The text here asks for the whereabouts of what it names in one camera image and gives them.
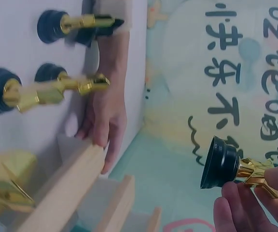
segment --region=gold trophy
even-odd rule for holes
[[[110,85],[109,80],[101,73],[70,77],[63,67],[45,63],[39,67],[35,82],[51,83],[52,81],[60,83],[66,90],[78,91],[80,95],[88,94],[91,91],[102,91]]]
[[[17,75],[0,68],[0,114],[14,108],[24,113],[37,105],[59,104],[64,99],[65,90],[68,89],[76,89],[83,95],[90,91],[104,90],[110,84],[102,74],[94,75],[93,80],[87,78],[73,80],[68,78],[65,70],[51,81],[40,83],[41,79],[47,80],[46,71],[44,68],[38,70],[36,81],[39,83],[23,87]]]
[[[123,20],[108,14],[70,17],[64,11],[46,10],[38,20],[37,32],[41,41],[51,44],[76,31],[75,41],[90,47],[92,40],[97,36],[110,36],[123,23]]]
[[[5,209],[31,212],[33,199],[23,190],[36,166],[36,156],[24,150],[0,154],[0,214]]]
[[[278,190],[268,186],[264,172],[274,168],[271,159],[262,163],[250,158],[240,159],[236,148],[214,136],[203,170],[200,188],[222,187],[226,182],[240,180],[247,187],[263,188],[271,198],[278,198]]]

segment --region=wooden board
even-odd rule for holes
[[[147,232],[159,231],[161,215],[162,215],[162,209],[160,207],[156,207],[153,211],[152,217],[150,218]]]
[[[9,231],[61,232],[97,179],[104,159],[103,149],[87,142],[43,187],[39,194],[44,197],[34,212]]]
[[[93,232],[120,232],[135,201],[135,178],[126,175]]]

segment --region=trophy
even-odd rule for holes
[[[52,82],[61,83],[66,90],[78,91],[80,95],[88,94],[91,91],[102,91],[110,85],[109,80],[101,73],[86,76],[79,75],[77,77],[68,76],[63,67],[52,63],[45,63],[39,67],[35,82]]]
[[[38,105],[59,104],[68,89],[76,89],[84,95],[91,91],[104,90],[110,84],[102,74],[94,75],[93,79],[71,79],[64,69],[51,64],[42,65],[35,81],[36,83],[23,87],[17,75],[0,68],[0,114],[14,108],[24,113]]]
[[[263,188],[271,198],[278,198],[278,190],[268,186],[264,172],[274,168],[271,159],[262,163],[250,158],[241,159],[236,148],[214,136],[203,170],[200,188],[222,187],[226,182],[240,180],[247,187]]]
[[[38,20],[37,33],[41,41],[51,44],[76,31],[75,42],[90,47],[97,36],[111,36],[123,23],[108,14],[70,17],[64,11],[46,10]]]
[[[0,214],[5,209],[31,212],[33,199],[23,190],[36,166],[35,155],[24,150],[11,150],[0,154]]]

